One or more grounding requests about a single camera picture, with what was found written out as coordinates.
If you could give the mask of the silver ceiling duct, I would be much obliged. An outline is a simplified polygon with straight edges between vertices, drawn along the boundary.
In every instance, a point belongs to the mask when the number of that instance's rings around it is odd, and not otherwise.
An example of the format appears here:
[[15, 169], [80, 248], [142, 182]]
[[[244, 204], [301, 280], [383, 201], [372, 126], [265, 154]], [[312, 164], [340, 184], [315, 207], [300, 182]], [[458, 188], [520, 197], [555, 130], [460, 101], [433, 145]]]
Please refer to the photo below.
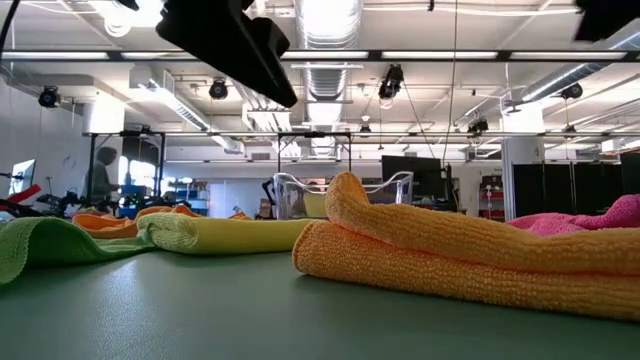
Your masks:
[[[358, 46], [363, 0], [295, 0], [299, 47], [346, 50]], [[306, 119], [311, 129], [334, 132], [346, 99], [350, 71], [340, 63], [304, 70]]]

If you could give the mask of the light orange microfiber towel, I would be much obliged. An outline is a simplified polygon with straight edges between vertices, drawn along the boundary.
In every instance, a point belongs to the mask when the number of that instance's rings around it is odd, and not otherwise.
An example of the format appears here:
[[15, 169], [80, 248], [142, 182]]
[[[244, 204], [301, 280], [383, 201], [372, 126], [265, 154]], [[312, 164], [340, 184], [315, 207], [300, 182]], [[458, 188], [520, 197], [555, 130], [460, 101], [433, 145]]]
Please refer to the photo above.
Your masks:
[[327, 220], [301, 232], [307, 275], [424, 295], [640, 322], [640, 228], [538, 234], [483, 218], [373, 204], [337, 175]]

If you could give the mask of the person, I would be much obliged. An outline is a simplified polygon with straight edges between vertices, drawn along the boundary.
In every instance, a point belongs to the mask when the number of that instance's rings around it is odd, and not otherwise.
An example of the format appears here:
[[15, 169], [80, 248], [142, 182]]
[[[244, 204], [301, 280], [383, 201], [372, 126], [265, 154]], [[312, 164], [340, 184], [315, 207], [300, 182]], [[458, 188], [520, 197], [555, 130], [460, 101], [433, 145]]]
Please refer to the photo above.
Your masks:
[[113, 147], [98, 149], [92, 172], [85, 176], [84, 193], [92, 202], [98, 202], [110, 197], [120, 186], [112, 183], [107, 167], [118, 158], [117, 150]]

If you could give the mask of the green microfiber towel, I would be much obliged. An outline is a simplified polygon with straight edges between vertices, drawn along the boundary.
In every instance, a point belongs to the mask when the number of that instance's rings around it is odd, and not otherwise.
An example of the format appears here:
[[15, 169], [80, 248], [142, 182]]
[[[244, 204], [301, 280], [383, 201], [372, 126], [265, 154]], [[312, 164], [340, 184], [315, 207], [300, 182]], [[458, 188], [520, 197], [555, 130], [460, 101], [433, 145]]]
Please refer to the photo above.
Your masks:
[[70, 266], [130, 257], [155, 246], [139, 237], [96, 239], [55, 217], [0, 222], [0, 286], [28, 267]]

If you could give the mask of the white lit monitor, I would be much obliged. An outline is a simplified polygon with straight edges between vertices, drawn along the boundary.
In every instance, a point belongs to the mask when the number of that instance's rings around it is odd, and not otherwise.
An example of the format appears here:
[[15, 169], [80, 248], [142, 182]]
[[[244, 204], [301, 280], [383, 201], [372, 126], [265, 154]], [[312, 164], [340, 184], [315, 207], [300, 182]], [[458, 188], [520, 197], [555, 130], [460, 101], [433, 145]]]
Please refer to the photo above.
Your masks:
[[9, 195], [27, 190], [33, 184], [36, 160], [30, 159], [13, 165], [9, 185]]

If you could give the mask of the yellow microfiber towel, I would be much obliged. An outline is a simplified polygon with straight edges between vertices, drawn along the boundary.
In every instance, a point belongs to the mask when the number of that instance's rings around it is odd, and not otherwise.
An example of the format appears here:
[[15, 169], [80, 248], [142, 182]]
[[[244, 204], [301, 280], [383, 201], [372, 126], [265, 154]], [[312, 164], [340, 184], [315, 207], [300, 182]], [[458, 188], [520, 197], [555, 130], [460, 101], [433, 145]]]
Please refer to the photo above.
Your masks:
[[152, 213], [137, 221], [138, 235], [160, 249], [195, 255], [290, 252], [312, 219], [246, 220]]

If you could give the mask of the clear plastic bin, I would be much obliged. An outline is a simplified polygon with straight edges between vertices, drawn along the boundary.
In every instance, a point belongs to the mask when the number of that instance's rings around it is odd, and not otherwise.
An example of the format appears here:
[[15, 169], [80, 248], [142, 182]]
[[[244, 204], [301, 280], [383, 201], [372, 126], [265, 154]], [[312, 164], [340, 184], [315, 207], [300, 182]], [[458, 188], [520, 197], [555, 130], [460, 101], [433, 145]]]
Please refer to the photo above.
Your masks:
[[[372, 204], [410, 204], [413, 198], [412, 172], [398, 172], [387, 181], [364, 184]], [[303, 183], [293, 175], [277, 173], [273, 177], [275, 215], [278, 220], [327, 219], [325, 197], [329, 184]]]

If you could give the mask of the tall black rig frame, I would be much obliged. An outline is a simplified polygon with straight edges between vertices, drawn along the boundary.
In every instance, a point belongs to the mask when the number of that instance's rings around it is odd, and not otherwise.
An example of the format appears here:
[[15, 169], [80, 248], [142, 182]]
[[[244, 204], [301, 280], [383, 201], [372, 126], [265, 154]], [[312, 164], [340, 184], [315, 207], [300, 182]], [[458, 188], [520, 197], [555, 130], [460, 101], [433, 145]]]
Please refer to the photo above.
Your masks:
[[83, 204], [85, 206], [89, 206], [92, 201], [92, 187], [93, 187], [93, 170], [94, 170], [94, 162], [96, 160], [96, 139], [98, 137], [120, 137], [120, 138], [137, 138], [142, 139], [143, 137], [154, 137], [157, 136], [160, 138], [160, 145], [158, 146], [158, 164], [157, 164], [157, 173], [154, 178], [154, 194], [159, 196], [161, 194], [161, 180], [164, 173], [164, 162], [166, 155], [166, 143], [167, 143], [167, 132], [161, 131], [152, 131], [149, 129], [145, 130], [122, 130], [119, 132], [106, 132], [106, 133], [95, 133], [95, 132], [86, 132], [83, 133], [83, 136], [90, 138], [90, 152], [89, 152], [89, 168], [86, 175], [86, 194], [85, 200]]

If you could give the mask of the pink microfiber towel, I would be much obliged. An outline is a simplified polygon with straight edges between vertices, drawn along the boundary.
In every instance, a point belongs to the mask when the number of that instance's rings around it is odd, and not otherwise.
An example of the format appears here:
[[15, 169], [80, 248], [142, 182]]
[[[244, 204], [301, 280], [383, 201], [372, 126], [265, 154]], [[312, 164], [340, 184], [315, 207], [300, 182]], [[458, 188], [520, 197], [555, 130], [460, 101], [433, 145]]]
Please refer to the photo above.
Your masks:
[[516, 218], [508, 224], [540, 236], [608, 228], [640, 228], [640, 194], [621, 196], [601, 215], [539, 213]]

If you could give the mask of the red storage shelf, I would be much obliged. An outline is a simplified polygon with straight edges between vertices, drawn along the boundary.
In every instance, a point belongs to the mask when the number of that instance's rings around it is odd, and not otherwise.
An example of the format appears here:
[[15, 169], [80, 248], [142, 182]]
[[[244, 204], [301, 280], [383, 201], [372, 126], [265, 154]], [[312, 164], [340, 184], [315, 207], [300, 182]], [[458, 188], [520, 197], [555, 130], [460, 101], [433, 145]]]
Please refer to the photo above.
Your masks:
[[486, 175], [479, 185], [478, 214], [482, 218], [502, 222], [505, 219], [504, 190], [500, 175]]

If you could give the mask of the deep orange microfiber towel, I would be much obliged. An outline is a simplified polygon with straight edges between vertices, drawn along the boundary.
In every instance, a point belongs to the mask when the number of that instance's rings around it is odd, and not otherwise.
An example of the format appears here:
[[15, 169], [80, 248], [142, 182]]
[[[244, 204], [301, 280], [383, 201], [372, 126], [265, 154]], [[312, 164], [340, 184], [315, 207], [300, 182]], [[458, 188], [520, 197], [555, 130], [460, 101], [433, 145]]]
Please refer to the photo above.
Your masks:
[[137, 221], [141, 217], [154, 213], [176, 213], [192, 218], [204, 218], [204, 215], [196, 214], [186, 205], [177, 205], [175, 207], [151, 206], [140, 210], [134, 219], [116, 218], [111, 214], [78, 212], [72, 217], [72, 223], [96, 239], [133, 238], [138, 233]]

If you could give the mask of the green table mat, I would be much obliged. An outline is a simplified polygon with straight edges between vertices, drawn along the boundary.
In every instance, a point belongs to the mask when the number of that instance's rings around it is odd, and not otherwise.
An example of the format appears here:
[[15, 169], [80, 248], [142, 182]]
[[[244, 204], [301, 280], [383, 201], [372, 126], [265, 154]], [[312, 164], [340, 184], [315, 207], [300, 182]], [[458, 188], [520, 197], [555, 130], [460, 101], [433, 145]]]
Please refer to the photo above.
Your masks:
[[640, 360], [640, 324], [151, 251], [0, 285], [0, 360]]

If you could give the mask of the small black rig frame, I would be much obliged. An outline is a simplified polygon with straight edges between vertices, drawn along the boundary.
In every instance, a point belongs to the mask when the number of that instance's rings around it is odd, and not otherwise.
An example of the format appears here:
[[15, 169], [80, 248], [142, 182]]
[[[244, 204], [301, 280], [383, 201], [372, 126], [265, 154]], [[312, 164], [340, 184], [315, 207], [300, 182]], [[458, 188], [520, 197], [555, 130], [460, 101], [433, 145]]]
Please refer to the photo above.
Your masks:
[[325, 132], [325, 131], [303, 131], [303, 132], [277, 132], [277, 170], [281, 170], [281, 144], [282, 139], [284, 137], [291, 137], [292, 139], [296, 139], [297, 137], [303, 137], [307, 139], [318, 139], [318, 138], [328, 138], [328, 137], [345, 137], [348, 141], [347, 152], [348, 152], [348, 170], [351, 171], [352, 167], [352, 144], [354, 134], [351, 132]]

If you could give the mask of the black partition panels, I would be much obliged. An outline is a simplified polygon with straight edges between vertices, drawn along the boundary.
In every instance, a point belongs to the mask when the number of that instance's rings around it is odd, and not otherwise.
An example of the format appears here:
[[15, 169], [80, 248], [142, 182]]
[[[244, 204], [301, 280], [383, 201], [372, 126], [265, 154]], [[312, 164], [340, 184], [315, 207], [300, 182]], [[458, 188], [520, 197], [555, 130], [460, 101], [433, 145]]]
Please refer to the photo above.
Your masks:
[[603, 214], [622, 194], [622, 170], [610, 163], [512, 166], [514, 217], [538, 213]]

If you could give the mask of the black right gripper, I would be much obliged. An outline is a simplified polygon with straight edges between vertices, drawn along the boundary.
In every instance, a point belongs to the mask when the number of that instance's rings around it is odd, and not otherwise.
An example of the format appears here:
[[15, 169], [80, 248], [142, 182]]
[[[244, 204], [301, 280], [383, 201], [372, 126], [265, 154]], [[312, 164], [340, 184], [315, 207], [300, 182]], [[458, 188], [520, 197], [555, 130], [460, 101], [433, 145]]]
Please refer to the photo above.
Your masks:
[[574, 0], [582, 15], [574, 35], [576, 41], [609, 38], [640, 17], [640, 0]]

